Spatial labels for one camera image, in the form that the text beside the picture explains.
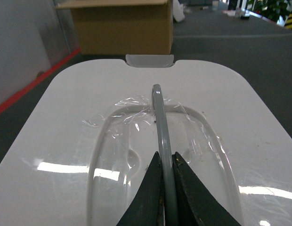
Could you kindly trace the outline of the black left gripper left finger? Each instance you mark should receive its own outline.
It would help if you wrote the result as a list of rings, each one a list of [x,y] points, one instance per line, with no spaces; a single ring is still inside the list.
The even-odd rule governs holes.
[[[137,194],[117,225],[164,225],[164,181],[158,152],[154,153]]]

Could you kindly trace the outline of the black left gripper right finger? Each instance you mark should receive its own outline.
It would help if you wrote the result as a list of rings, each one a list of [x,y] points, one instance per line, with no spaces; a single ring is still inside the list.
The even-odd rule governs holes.
[[[184,158],[172,155],[180,226],[239,226],[214,198]]]

